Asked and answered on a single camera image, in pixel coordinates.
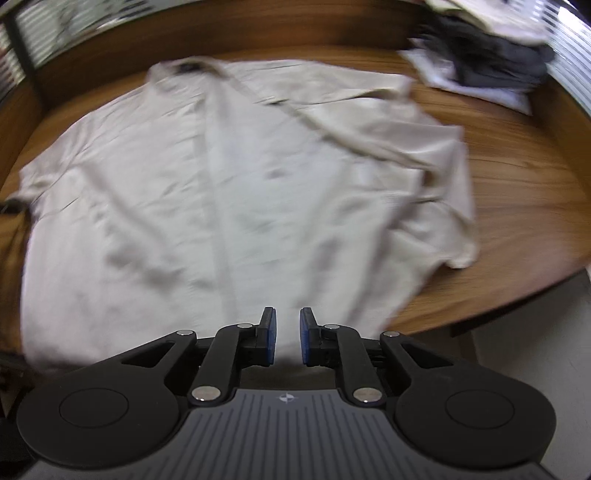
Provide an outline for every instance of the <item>metal pivot screw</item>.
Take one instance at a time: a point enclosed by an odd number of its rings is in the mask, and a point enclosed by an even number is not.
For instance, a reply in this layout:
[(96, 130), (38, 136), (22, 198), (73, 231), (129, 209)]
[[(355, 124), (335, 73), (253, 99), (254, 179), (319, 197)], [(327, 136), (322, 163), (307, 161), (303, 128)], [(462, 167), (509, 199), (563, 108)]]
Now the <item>metal pivot screw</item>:
[(211, 385), (202, 385), (201, 387), (194, 388), (191, 395), (195, 400), (199, 401), (211, 401), (218, 398), (222, 392), (219, 388), (212, 387)]
[(377, 388), (362, 387), (353, 392), (353, 397), (363, 403), (373, 403), (382, 398), (382, 393)]

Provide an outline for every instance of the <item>white shirt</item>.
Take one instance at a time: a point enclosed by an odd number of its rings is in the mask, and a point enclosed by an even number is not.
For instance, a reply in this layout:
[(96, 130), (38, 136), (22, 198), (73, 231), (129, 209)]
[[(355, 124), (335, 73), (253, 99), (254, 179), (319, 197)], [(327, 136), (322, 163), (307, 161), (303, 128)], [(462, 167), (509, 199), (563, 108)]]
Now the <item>white shirt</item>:
[[(200, 70), (176, 74), (180, 63)], [(277, 309), (375, 337), (442, 263), (476, 256), (462, 129), (412, 80), (307, 61), (158, 64), (21, 170), (24, 352), (86, 365)]]

